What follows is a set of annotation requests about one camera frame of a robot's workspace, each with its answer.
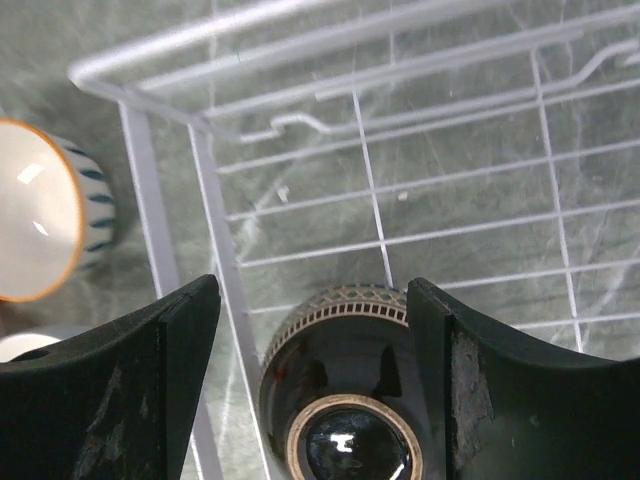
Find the white cup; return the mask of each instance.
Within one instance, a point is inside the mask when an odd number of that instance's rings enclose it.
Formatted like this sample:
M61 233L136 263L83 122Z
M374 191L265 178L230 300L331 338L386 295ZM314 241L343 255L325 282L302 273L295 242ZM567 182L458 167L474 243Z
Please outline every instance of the white cup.
M10 362L23 353L67 340L88 330L89 327L79 325L55 325L8 335L0 338L0 362Z
M98 263L115 208L103 172L77 145L0 119L0 300L27 302Z

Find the black ceramic dish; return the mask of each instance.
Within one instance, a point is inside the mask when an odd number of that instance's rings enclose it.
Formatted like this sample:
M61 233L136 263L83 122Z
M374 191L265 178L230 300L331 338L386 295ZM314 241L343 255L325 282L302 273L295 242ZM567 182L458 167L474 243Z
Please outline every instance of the black ceramic dish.
M425 406L403 293L335 287L267 350L260 421L294 480L423 480Z

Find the gray surface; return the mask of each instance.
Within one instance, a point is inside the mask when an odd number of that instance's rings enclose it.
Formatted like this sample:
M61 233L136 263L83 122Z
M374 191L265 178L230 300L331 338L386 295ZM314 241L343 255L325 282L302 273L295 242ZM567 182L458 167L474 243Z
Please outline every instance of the gray surface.
M397 54L412 55L487 38L490 33L515 31L525 25L568 19L603 2L555 0L520 2L501 14L481 14L456 20L426 32L403 35ZM98 1L27 0L18 4L0 0L0 107L6 114L35 123L67 137L92 154L110 179L118 201L118 244L107 262L86 279L70 283L51 297L18 307L0 306L7 333L29 326L56 323L99 325L151 302L154 298L142 239L133 185L127 165L120 123L114 105L78 92L66 80L67 65L104 47L207 15L209 0L160 0L151 6L141 0ZM328 17L338 18L340 9ZM322 20L313 16L296 23L304 30ZM258 44L282 29L221 41L219 52L240 44ZM563 78L577 71L606 42L629 38L625 28L609 29L541 53L542 79ZM206 56L206 49L179 58L186 64ZM216 101L232 100L268 91L274 85L293 84L310 75L360 68L388 59L384 42L344 52L342 57L292 65L273 74L226 82L216 88ZM395 91L381 89L362 98L365 115L383 115L456 99L530 85L527 55L438 74L428 82L413 82ZM605 65L590 84L637 75L638 70L616 72ZM190 92L174 98L183 106L211 99L211 91ZM622 91L588 100L566 102L548 109L554 153L570 152L637 137L640 90ZM351 121L350 99L325 106L302 105L327 121ZM231 119L230 128L263 126L265 116ZM168 214L184 281L208 271L210 248L195 171L190 161L186 131L154 119L155 142L167 198ZM234 147L216 142L222 164L292 149L319 145L327 139L294 129L286 141L256 147ZM454 173L480 166L516 162L544 155L536 110L490 121L418 134L402 141L371 145L377 185ZM636 150L563 161L557 165L563 208L589 206L640 196L640 163ZM315 198L367 187L362 150L345 149L320 155L305 163L276 165L230 175L225 196L231 213L256 204L277 205L277 195L265 196L280 179L288 200ZM380 197L388 237L434 229L513 218L553 209L546 165L500 175L436 184ZM565 222L572 265L621 260L638 255L640 218L636 209L573 217ZM337 246L377 238L368 198L234 224L242 258L259 259L307 249ZM562 267L557 224L477 232L389 248L394 282L398 286L422 275L439 283ZM343 281L381 281L384 268L379 249L255 267L243 272L252 308L295 304L327 284ZM640 267L615 268L574 274L581 317L615 315L640 310ZM564 276L547 276L495 285L453 289L470 305L511 324L553 321L571 317ZM260 351L264 351L284 312L253 316ZM552 343L576 348L573 326L530 330ZM640 353L640 318L581 326L585 351L610 358ZM220 324L206 384L216 436L228 478L260 478L260 463L248 404L233 352L226 319ZM195 478L191 457L184 478Z

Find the wire grid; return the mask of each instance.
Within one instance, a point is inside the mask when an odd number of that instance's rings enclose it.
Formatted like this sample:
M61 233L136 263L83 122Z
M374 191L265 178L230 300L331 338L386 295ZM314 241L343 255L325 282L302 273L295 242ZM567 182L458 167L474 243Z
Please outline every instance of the wire grid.
M99 78L117 67L128 64L135 65L167 49L178 51L178 48L182 48L187 44L208 39L220 33L241 30L263 22L275 21L280 17L293 15L300 9L308 11L314 8L331 7L331 5L339 3L341 3L339 0L307 0L306 2L279 0L263 2L250 9L232 12L228 16L221 15L192 27L160 34L154 38L143 39L119 49L96 55L77 63L70 70L70 77L78 86L102 97L118 101L120 104L132 174L137 185L136 195L142 223L145 228L145 239L158 296L166 295L178 288L181 282L175 255L173 254L170 228L164 211L162 193L155 167L155 154L153 152L148 113L160 114L188 128L198 173L199 187L205 206L207 225L215 248L218 265L217 273L221 280L224 302L229 311L247 394L252 399L256 398L256 388L260 375L259 356L256 352L256 343L249 317L265 313L284 313L295 306L294 304L281 304L250 308L245 297L241 271L254 267L282 265L296 260L320 258L375 248L380 250L386 282L390 286L394 286L394 271L388 252L389 247L552 221L557 224L557 237L563 264L561 267L441 282L439 284L440 287L446 290L454 290L518 280L563 276L566 282L570 318L555 321L540 319L540 321L519 324L517 328L529 330L550 326L571 326L573 327L577 349L581 352L583 351L583 339L580 325L640 318L640 312L636 311L598 316L579 315L573 274L611 268L628 268L633 265L639 265L640 257L633 256L620 260L573 265L570 261L565 231L565 222L568 219L586 214L637 208L640 206L640 198L607 201L570 209L563 208L556 171L557 165L562 162L640 147L640 139L636 138L592 148L554 153L547 118L547 110L554 105L639 87L640 79L634 77L625 77L619 81L605 82L604 84L596 83L594 85L586 81L603 64L611 60L614 60L620 68L632 68L640 59L640 43L634 37L611 42L594 54L577 73L562 80L543 83L539 65L539 55L542 48L579 39L585 32L611 28L617 25L627 25L637 21L640 18L639 5L603 9L597 13L576 17L562 23L496 36L495 38L479 41L474 45L463 45L444 51L429 52L415 58L396 59L393 52L396 48L394 39L397 30L421 25L421 22L427 21L426 15L430 17L429 21L437 22L451 16L472 13L482 8L507 3L498 1L489 3L474 2L471 0L405 2L404 5L390 9L385 14L372 13L370 16L360 18L358 21L333 25L330 28L300 34L293 38L285 38L260 47L249 48L234 54L235 56L222 57L194 66L176 69L169 73L152 75L124 88ZM323 49L330 50L349 42L368 40L387 34L391 51L391 61L388 65L379 65L364 71L338 74L313 82L297 84L278 91L228 102L221 106L209 105L198 112L182 111L172 106L170 102L162 99L158 100L150 95L150 93L170 91L175 85L190 85L191 82L202 81L203 78L213 78L215 80L216 76L246 74L260 68L275 66L288 60L319 54L324 51ZM532 71L529 86L461 100L451 104L395 113L386 117L371 118L363 114L361 96L368 88L374 88L379 85L395 85L407 79L424 78L434 72L454 69L474 62L502 58L516 53L525 53L529 57ZM309 97L315 101L322 102L340 96L350 97L354 122L347 121L331 124L313 114L301 111L292 112L287 109L295 106L296 102L301 99ZM223 126L223 120L227 117L253 114L264 110L268 106L275 106L276 113L272 114L268 127L263 130L234 131ZM376 185L374 167L370 158L370 148L373 144L405 138L416 133L432 132L446 127L482 122L501 115L515 114L532 109L537 110L539 116L544 148L544 155L541 157L467 169L455 173L443 173L411 181ZM327 135L330 140L316 146L285 150L229 165L218 165L218 159L212 154L209 143L209 135L212 133L214 137L224 139L230 143L254 145L272 139L279 139L285 135L287 127L296 125L302 125L319 135ZM252 170L259 172L262 167L285 164L292 161L301 162L315 155L353 147L361 149L367 188L313 199L285 202L281 205L258 205L255 209L243 212L227 213L224 208L223 183L230 175ZM495 221L483 221L459 227L432 229L406 235L389 236L385 232L380 208L380 198L384 194L406 192L420 187L443 185L460 180L481 178L491 174L526 171L526 169L532 167L545 166L548 169L550 185L548 194L553 204L551 211ZM275 189L277 189L277 185L272 186L268 194L272 195ZM377 236L374 240L307 249L294 253L267 255L248 260L238 255L234 246L233 235L229 226L232 222L256 221L259 218L265 218L270 215L303 211L312 207L328 206L332 203L354 201L356 199L368 199L370 201ZM259 434L253 403L251 413L256 432ZM215 455L210 453L215 451L215 441L211 431L210 420L206 408L202 406L202 402L194 425L192 446L200 478L205 480L222 478L219 461ZM261 446L261 456L265 465L265 476L267 478L277 477L273 467L270 465L264 446Z

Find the brown ring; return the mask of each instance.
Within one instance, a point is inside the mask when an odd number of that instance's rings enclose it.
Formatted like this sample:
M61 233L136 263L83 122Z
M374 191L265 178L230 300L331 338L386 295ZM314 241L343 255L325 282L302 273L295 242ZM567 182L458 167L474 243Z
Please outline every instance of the brown ring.
M300 460L297 455L298 442L300 441L300 437L305 426L311 418L322 410L338 405L359 405L366 407L379 414L382 418L397 428L409 445L409 451L411 452L412 471L410 480L422 479L422 472L424 470L422 450L420 449L418 438L415 436L407 422L405 422L400 415L387 407L384 403L374 400L373 398L362 395L338 394L329 395L310 403L302 409L294 419L291 429L289 430L286 445L287 465L289 466L289 471L291 472L294 480L309 480L306 479L302 473L302 467L300 466Z

